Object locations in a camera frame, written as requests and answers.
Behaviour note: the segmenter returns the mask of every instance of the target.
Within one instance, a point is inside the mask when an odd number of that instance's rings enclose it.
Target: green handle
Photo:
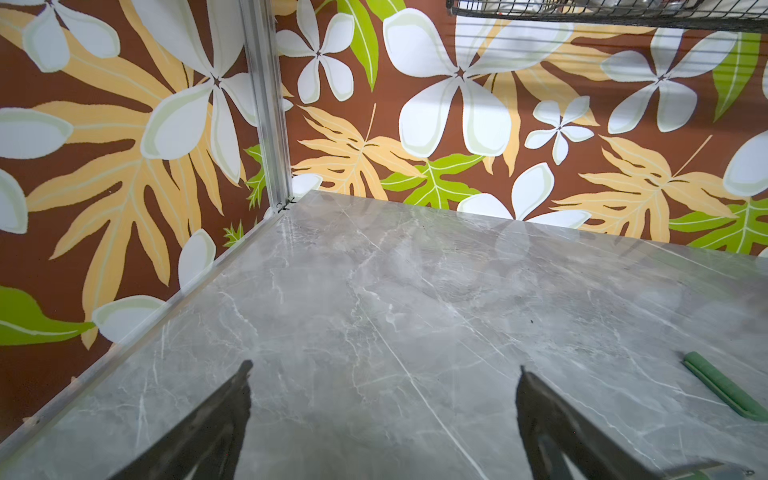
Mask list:
[[[736,383],[716,369],[704,357],[696,352],[688,353],[683,358],[685,365],[704,385],[715,392],[730,408],[742,417],[756,422],[768,422],[768,410],[744,392]]]

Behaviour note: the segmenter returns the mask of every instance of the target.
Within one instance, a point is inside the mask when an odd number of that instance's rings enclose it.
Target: green tube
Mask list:
[[[704,357],[696,352],[688,353],[683,358],[685,365],[704,385],[715,392],[730,408],[742,417],[756,422],[768,422],[768,410],[744,392],[736,383],[716,369]]]

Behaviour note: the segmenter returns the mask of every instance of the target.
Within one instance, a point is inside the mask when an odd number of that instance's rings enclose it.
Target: wire mesh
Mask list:
[[[447,0],[453,15],[768,33],[768,0]]]

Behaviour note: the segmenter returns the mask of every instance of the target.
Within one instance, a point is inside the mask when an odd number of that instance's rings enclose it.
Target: marble surface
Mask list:
[[[237,478],[530,478],[520,365],[651,468],[768,478],[768,260],[312,192],[9,462],[106,478],[252,359]]]

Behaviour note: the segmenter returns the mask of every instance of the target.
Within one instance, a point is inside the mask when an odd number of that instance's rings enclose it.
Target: green leaf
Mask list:
[[[768,216],[768,198],[732,204],[728,208],[736,214],[736,219],[710,217],[694,212],[670,220],[670,229],[683,232],[715,229],[689,243],[689,247],[711,250],[725,247],[727,252],[750,253],[755,243],[768,246],[768,223],[758,220],[759,217]]]
[[[224,238],[227,238],[229,241],[224,244],[226,248],[229,248],[233,246],[235,243],[240,241],[241,238],[243,238],[243,221],[240,221],[240,226],[235,230],[234,225],[230,223],[229,228],[224,228]]]
[[[366,0],[366,3],[371,12],[379,17],[382,22],[384,22],[385,18],[406,9],[406,3],[403,0]]]
[[[61,342],[95,327],[49,319],[28,293],[0,286],[0,345]]]
[[[715,119],[722,117],[752,77],[760,50],[759,33],[739,33],[739,39],[725,60],[712,70],[717,89]]]
[[[368,84],[376,84],[379,74],[379,39],[373,30],[371,17],[360,0],[337,0],[339,13],[350,14],[355,19],[355,34],[352,37],[352,53],[366,70]]]
[[[416,170],[423,173],[425,178],[394,173],[382,180],[382,187],[384,190],[393,192],[415,188],[404,203],[447,210],[450,208],[449,200],[460,202],[480,192],[466,184],[443,180],[441,176],[459,174],[476,165],[483,158],[482,155],[453,154],[435,161],[427,160],[424,165],[416,165]]]
[[[245,150],[245,153],[249,154],[253,159],[261,166],[259,173],[253,175],[245,183],[246,187],[250,188],[251,192],[248,195],[248,210],[252,210],[256,204],[261,207],[261,197],[266,188],[266,175],[264,175],[264,163],[261,156],[261,145],[253,145],[251,148]]]

